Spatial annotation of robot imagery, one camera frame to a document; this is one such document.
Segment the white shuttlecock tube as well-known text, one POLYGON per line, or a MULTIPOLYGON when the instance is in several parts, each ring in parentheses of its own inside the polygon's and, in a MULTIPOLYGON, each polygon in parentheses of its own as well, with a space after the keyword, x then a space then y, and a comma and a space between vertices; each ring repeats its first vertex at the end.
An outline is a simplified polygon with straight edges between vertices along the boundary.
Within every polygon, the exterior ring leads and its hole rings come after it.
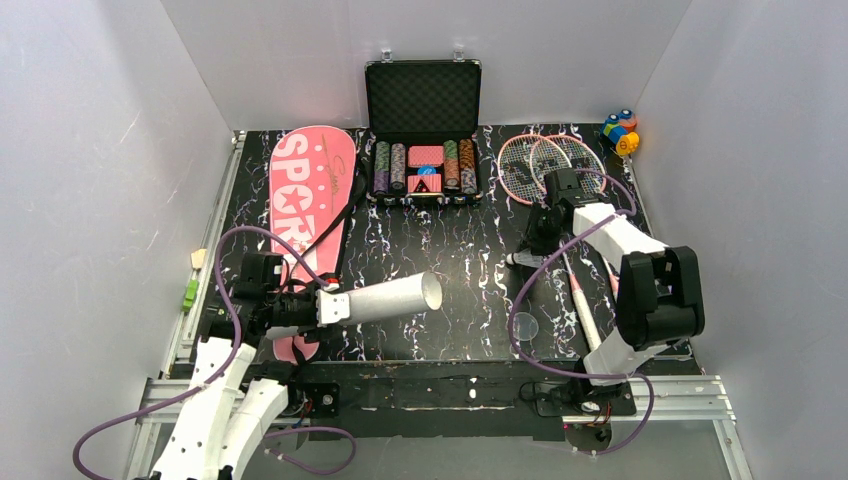
POLYGON ((441 308, 442 285, 433 272, 422 272, 347 292, 350 317, 343 325, 411 316, 441 308))

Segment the clear plastic tube lid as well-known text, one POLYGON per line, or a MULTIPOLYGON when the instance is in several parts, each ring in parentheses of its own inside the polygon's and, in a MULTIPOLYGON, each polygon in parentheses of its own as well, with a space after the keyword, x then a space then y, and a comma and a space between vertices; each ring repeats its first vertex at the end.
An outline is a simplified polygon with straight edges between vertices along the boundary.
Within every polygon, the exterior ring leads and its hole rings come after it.
POLYGON ((539 323, 531 313, 517 312, 514 315, 512 333, 518 342, 531 342, 539 331, 539 323))

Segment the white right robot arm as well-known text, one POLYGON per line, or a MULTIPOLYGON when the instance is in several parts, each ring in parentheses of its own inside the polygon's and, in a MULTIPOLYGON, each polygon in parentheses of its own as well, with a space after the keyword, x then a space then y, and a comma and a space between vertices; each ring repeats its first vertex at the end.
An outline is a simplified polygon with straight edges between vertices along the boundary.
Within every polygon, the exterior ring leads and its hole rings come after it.
POLYGON ((561 168, 544 177, 545 196, 533 205, 525 238, 541 264, 519 290, 507 319, 514 352, 534 367, 515 336, 515 317, 533 284, 579 242, 589 244, 619 274, 615 327, 583 357, 573 378, 595 386, 615 385, 670 345, 700 335, 705 314, 698 257, 687 246, 671 247, 629 221, 636 208, 618 209, 582 188, 580 169, 561 168))

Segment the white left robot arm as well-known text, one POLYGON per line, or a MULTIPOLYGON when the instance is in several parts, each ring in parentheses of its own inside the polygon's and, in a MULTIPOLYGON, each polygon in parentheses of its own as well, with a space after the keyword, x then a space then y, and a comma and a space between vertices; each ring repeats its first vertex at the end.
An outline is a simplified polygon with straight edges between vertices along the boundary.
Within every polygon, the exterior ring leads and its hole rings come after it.
POLYGON ((259 341, 273 327, 311 340, 352 317, 350 297, 328 276, 284 290, 284 256, 247 255, 240 277, 221 289, 234 326, 214 328, 197 346, 195 371, 152 479, 240 479, 263 437, 287 408, 289 391, 278 379, 246 380, 259 341))

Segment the pink badminton racket left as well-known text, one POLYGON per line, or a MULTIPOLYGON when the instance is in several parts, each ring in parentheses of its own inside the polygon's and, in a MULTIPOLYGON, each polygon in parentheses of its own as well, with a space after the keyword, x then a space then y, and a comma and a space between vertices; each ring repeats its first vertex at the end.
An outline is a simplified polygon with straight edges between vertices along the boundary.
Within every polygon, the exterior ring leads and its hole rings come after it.
MULTIPOLYGON (((530 172, 531 147, 543 138, 544 136, 539 134, 518 135, 508 140, 498 155, 497 165, 502 187, 511 198, 523 204, 530 205, 543 200, 544 190, 538 187, 530 172)), ((569 276, 577 317, 583 327, 589 349, 594 350, 600 346, 601 336, 568 255, 563 254, 562 259, 569 276)))

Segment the pink badminton racket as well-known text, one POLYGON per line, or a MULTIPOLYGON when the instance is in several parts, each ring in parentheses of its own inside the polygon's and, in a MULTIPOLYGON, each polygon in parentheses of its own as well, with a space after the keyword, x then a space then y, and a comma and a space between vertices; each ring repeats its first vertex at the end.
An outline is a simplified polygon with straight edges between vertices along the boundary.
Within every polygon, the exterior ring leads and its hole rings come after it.
MULTIPOLYGON (((508 140, 498 155, 497 165, 502 187, 511 198, 523 204, 530 205, 543 200, 544 190, 538 187, 530 172, 531 147, 543 138, 544 136, 539 134, 518 135, 508 140)), ((594 350, 600 346, 601 336, 568 255, 563 254, 562 259, 569 276, 577 317, 583 327, 589 349, 594 350)))
MULTIPOLYGON (((550 135, 538 140, 530 153, 530 172, 538 187, 544 190, 544 176, 554 170, 566 167, 582 168, 606 173, 603 162, 581 140, 565 134, 550 135)), ((588 194, 600 196, 607 187, 607 180, 594 174, 578 175, 581 186, 588 194)), ((614 297, 618 294, 618 277, 606 258, 602 258, 606 268, 614 297)))

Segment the pink badminton racket right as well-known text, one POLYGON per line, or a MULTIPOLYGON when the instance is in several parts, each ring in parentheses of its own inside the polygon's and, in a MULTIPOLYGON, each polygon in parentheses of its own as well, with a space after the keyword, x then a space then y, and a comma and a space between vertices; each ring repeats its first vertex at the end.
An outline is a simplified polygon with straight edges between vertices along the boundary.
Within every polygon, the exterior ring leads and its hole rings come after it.
MULTIPOLYGON (((606 173, 603 162, 581 140, 565 134, 550 135, 538 140, 530 153, 530 172, 538 187, 544 190, 544 176, 554 170, 566 167, 582 168, 606 173)), ((594 174, 578 175, 581 186, 588 194, 600 196, 607 187, 607 180, 594 174)), ((618 277, 606 258, 602 258, 606 268, 614 297, 618 294, 618 277)))

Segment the beige wooden block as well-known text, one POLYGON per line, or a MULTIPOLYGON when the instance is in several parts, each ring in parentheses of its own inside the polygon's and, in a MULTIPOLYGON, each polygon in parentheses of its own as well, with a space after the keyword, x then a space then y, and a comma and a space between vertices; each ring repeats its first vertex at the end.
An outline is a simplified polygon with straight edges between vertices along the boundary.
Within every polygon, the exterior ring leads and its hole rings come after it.
POLYGON ((204 264, 206 257, 205 249, 197 249, 190 255, 191 267, 193 270, 200 270, 204 264))

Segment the colourful toy blocks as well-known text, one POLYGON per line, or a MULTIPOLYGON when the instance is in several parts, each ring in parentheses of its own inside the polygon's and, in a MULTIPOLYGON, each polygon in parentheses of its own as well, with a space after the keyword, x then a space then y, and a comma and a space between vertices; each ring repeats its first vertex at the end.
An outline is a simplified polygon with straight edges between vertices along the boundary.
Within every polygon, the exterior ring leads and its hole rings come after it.
POLYGON ((630 156, 640 146, 641 139, 636 132, 638 119, 630 109, 622 109, 610 114, 602 125, 602 135, 614 146, 617 155, 630 156))

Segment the pink racket bag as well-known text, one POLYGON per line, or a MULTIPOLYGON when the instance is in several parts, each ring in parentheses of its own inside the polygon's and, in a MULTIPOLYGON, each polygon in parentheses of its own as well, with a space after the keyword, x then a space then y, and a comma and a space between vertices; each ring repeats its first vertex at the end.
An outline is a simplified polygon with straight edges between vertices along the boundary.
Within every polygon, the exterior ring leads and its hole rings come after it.
POLYGON ((337 270, 346 228, 331 223, 351 198, 355 165, 354 140, 331 126, 293 130, 271 153, 270 230, 319 275, 337 270))

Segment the black poker chip case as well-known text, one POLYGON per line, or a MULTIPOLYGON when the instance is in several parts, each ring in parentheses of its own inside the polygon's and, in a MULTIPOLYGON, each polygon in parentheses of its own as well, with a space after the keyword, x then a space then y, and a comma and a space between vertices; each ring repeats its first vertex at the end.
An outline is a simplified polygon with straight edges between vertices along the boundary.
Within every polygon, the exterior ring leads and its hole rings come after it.
POLYGON ((374 139, 369 200, 385 206, 479 202, 481 62, 372 61, 364 78, 374 139))

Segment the green clip on rail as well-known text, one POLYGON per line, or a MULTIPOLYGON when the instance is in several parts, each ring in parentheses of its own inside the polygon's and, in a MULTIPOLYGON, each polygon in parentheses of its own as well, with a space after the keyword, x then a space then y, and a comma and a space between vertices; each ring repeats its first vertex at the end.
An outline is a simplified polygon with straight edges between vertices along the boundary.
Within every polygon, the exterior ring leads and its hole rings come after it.
POLYGON ((181 304, 181 311, 183 313, 188 313, 188 312, 191 311, 191 309, 192 309, 192 307, 193 307, 193 305, 196 301, 196 298, 197 298, 198 288, 199 288, 199 282, 198 282, 197 279, 191 279, 187 283, 184 294, 183 294, 182 304, 181 304))

